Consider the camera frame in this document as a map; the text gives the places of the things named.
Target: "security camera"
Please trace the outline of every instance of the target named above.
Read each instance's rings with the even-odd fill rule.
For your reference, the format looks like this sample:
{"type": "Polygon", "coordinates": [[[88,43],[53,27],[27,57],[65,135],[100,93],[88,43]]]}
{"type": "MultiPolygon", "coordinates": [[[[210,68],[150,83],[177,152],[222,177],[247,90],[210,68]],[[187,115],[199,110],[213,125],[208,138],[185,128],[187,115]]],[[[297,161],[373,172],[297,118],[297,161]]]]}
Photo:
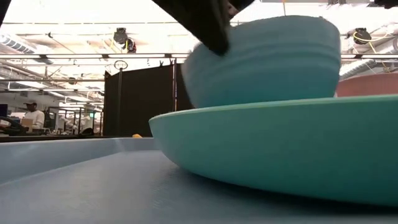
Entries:
{"type": "Polygon", "coordinates": [[[136,43],[132,38],[129,38],[126,34],[126,28],[117,28],[113,35],[113,40],[121,45],[121,48],[127,49],[128,53],[136,53],[136,43]]]}

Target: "bowl rim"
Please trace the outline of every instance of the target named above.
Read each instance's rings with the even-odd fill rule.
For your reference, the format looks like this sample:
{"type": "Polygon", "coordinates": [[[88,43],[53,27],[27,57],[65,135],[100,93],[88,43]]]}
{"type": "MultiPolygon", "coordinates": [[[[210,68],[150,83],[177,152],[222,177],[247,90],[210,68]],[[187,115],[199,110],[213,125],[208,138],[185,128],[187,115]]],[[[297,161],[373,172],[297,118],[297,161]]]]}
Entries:
{"type": "MultiPolygon", "coordinates": [[[[286,15],[286,16],[274,16],[274,17],[263,18],[263,19],[255,19],[255,20],[253,20],[253,21],[249,21],[249,22],[245,22],[245,23],[242,23],[242,24],[240,24],[240,25],[237,25],[237,26],[233,26],[233,27],[231,27],[231,30],[239,29],[239,28],[241,28],[241,27],[244,27],[244,26],[246,26],[246,25],[248,25],[248,24],[252,24],[252,23],[254,23],[254,22],[269,22],[269,21],[275,21],[275,20],[278,21],[279,19],[288,19],[288,18],[292,18],[292,17],[293,17],[293,18],[295,18],[295,17],[296,17],[296,18],[300,17],[300,18],[307,18],[307,19],[313,19],[313,20],[323,21],[323,22],[325,22],[326,24],[328,24],[329,26],[334,27],[334,29],[335,29],[338,33],[340,33],[339,30],[338,30],[338,28],[337,28],[337,26],[334,25],[334,23],[330,22],[329,20],[327,20],[327,19],[325,19],[325,18],[323,18],[323,17],[318,17],[318,16],[303,16],[303,15],[286,15]]],[[[188,57],[185,59],[185,62],[189,62],[189,61],[190,61],[190,58],[193,58],[193,57],[191,57],[191,55],[197,54],[198,49],[201,49],[201,48],[204,48],[204,47],[205,47],[204,44],[201,43],[201,42],[199,42],[199,43],[193,48],[192,52],[189,53],[188,57]]]]}
{"type": "Polygon", "coordinates": [[[179,116],[182,114],[211,113],[215,111],[250,110],[256,108],[275,108],[275,107],[286,107],[286,106],[294,107],[294,106],[304,106],[304,105],[373,103],[376,101],[398,101],[398,94],[373,95],[373,96],[345,96],[337,98],[329,97],[329,98],[314,98],[314,99],[304,99],[304,100],[284,100],[284,101],[270,101],[270,102],[259,102],[259,103],[244,103],[238,105],[212,106],[207,108],[198,108],[198,109],[161,114],[158,116],[154,116],[149,120],[149,122],[152,122],[156,119],[167,118],[170,116],[179,116]]]}

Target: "blue table surface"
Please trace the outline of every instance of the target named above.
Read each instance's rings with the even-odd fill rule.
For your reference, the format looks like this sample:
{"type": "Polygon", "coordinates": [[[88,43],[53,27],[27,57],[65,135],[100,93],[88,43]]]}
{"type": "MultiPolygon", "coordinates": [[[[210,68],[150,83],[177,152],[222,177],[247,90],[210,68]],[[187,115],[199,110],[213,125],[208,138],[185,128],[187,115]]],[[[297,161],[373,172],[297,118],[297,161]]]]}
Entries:
{"type": "Polygon", "coordinates": [[[262,192],[120,152],[0,185],[0,223],[398,223],[398,211],[262,192]]]}

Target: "orange object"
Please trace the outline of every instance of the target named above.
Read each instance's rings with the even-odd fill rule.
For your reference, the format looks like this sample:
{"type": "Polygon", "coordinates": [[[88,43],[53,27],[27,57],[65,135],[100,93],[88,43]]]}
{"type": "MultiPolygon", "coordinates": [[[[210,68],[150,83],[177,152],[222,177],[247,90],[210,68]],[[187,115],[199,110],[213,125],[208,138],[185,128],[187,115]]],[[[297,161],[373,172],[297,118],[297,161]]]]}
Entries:
{"type": "Polygon", "coordinates": [[[23,127],[29,128],[29,130],[27,132],[32,132],[33,131],[33,120],[32,119],[22,118],[21,119],[21,125],[23,127]]]}
{"type": "Polygon", "coordinates": [[[339,82],[337,96],[398,94],[398,73],[363,75],[339,82]]]}

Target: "computer monitor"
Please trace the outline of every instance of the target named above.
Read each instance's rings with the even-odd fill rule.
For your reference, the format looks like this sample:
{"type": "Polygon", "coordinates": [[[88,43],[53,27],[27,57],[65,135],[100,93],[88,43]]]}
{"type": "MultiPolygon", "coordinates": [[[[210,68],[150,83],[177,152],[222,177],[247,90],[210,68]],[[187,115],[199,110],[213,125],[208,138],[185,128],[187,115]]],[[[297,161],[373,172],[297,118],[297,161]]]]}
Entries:
{"type": "Polygon", "coordinates": [[[7,117],[8,105],[0,104],[0,116],[7,117]]]}

